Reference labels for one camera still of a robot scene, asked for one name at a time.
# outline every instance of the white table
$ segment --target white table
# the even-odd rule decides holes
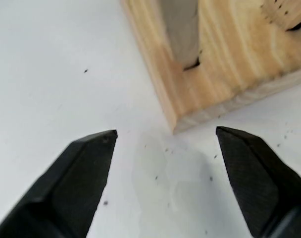
[[[116,128],[89,238],[248,238],[217,125],[301,175],[301,85],[173,136],[118,0],[0,0],[0,221],[69,142]]]

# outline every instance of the hole in wood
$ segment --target hole in wood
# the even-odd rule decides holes
[[[199,60],[199,57],[198,57],[197,62],[196,62],[193,66],[190,66],[190,67],[185,68],[184,71],[193,69],[193,68],[195,68],[195,67],[197,67],[197,66],[199,66],[199,65],[200,65],[200,60]]]
[[[287,31],[297,31],[301,29],[301,22],[293,28],[288,29]]]

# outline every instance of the wood grain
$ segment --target wood grain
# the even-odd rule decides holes
[[[301,30],[270,24],[263,0],[200,0],[201,64],[183,71],[148,0],[123,0],[174,132],[301,82]]]
[[[198,0],[157,0],[175,60],[183,68],[194,66],[199,58]]]
[[[285,30],[301,23],[301,0],[265,0],[262,8],[271,21]]]

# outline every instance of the wooden block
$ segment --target wooden block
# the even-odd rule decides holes
[[[174,60],[151,0],[123,0],[172,130],[301,83],[301,29],[270,24],[264,0],[200,0],[200,66]]]

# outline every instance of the wood edge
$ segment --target wood edge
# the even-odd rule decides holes
[[[197,126],[213,118],[217,118],[218,116],[226,114],[230,111],[250,105],[298,84],[301,84],[301,69],[284,75],[283,77],[276,78],[272,81],[262,82],[257,87],[248,89],[243,93],[234,96],[231,100],[180,117],[178,118],[176,127],[173,128],[173,133],[178,134],[191,127]],[[251,97],[253,94],[257,94],[258,97]]]
[[[157,72],[157,70],[154,68],[153,63],[151,62],[151,59],[150,59],[151,56],[149,54],[147,54],[148,50],[145,47],[145,45],[143,44],[142,36],[140,35],[140,32],[135,24],[135,20],[131,14],[130,8],[128,6],[128,0],[120,0],[120,2],[127,15],[127,19],[131,26],[131,29],[134,33],[139,51],[142,54],[143,59],[147,65],[147,69],[150,74],[150,78],[151,78],[153,84],[157,84],[157,82],[154,79],[156,77],[160,77],[160,75],[155,74],[155,72]],[[177,126],[178,116],[173,109],[172,103],[169,100],[166,90],[163,90],[162,93],[160,93],[157,86],[154,86],[154,88],[155,88],[155,91],[156,91],[156,94],[157,94],[159,100],[161,101],[161,107],[163,108],[163,112],[168,120],[168,124],[169,124],[171,130],[174,131],[174,129]]]

